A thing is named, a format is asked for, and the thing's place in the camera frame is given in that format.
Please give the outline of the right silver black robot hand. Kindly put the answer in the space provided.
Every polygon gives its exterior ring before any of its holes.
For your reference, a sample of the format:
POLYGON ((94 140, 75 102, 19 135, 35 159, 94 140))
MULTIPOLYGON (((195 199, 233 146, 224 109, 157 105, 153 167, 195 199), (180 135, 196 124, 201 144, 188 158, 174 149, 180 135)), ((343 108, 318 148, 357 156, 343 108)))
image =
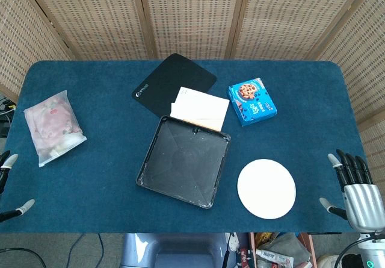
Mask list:
POLYGON ((337 149, 328 154, 336 172, 345 208, 338 208, 326 198, 320 198, 321 205, 328 213, 347 220, 359 233, 369 234, 384 231, 384 204, 380 190, 372 180, 369 167, 359 156, 352 156, 337 149))

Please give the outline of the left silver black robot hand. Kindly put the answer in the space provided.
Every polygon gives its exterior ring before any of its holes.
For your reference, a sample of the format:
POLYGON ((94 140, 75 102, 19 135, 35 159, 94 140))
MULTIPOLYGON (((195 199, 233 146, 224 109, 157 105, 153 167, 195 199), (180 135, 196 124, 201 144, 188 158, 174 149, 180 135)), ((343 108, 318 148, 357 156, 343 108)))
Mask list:
MULTIPOLYGON (((5 151, 1 155, 1 195, 4 192, 5 185, 8 180, 9 172, 12 169, 13 165, 17 161, 18 154, 10 155, 10 151, 5 151)), ((34 199, 30 199, 25 202, 21 207, 16 208, 15 210, 10 210, 1 213, 1 223, 6 220, 12 219, 14 217, 19 217, 24 215, 33 205, 35 204, 34 199)))

